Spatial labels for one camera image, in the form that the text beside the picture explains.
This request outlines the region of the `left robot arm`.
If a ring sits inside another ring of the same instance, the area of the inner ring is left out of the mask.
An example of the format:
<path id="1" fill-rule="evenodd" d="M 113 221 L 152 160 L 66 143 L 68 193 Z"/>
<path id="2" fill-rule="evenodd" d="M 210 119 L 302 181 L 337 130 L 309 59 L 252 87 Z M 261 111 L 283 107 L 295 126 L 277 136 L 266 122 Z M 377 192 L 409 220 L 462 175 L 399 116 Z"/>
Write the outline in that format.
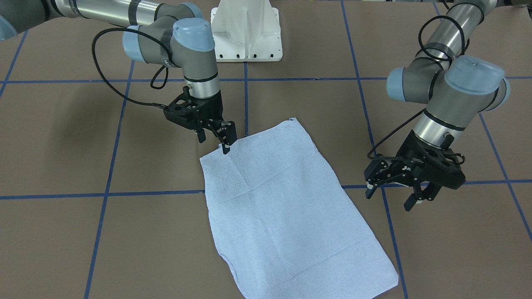
<path id="1" fill-rule="evenodd" d="M 391 71 L 388 96 L 424 104 L 424 109 L 414 116 L 418 122 L 395 156 L 378 154 L 376 148 L 367 154 L 367 199 L 382 185 L 409 186 L 414 191 L 404 208 L 410 211 L 435 199 L 441 188 L 464 184 L 465 158 L 452 151 L 452 144 L 478 113 L 496 109 L 510 95 L 501 67 L 465 54 L 475 28 L 498 6 L 499 0 L 456 0 L 446 15 L 433 17 L 440 23 L 426 42 L 418 34 L 420 49 L 410 65 Z"/>

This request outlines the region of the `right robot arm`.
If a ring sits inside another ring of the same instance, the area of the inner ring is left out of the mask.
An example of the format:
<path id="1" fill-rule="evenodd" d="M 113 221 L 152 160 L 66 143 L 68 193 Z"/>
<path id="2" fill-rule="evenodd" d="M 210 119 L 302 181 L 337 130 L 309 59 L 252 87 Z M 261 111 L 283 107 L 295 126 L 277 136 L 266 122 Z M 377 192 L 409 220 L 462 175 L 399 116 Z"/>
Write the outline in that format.
<path id="1" fill-rule="evenodd" d="M 182 70 L 185 86 L 170 104 L 146 103 L 163 110 L 165 118 L 197 134 L 205 142 L 211 131 L 224 154 L 237 140 L 234 122 L 222 117 L 218 65 L 212 29 L 201 10 L 191 2 L 169 5 L 152 0 L 2 0 L 1 40 L 7 40 L 50 20 L 84 18 L 113 27 L 99 32 L 91 44 L 93 60 L 105 78 L 96 57 L 101 36 L 122 32 L 122 47 L 133 61 L 160 65 L 160 71 Z"/>

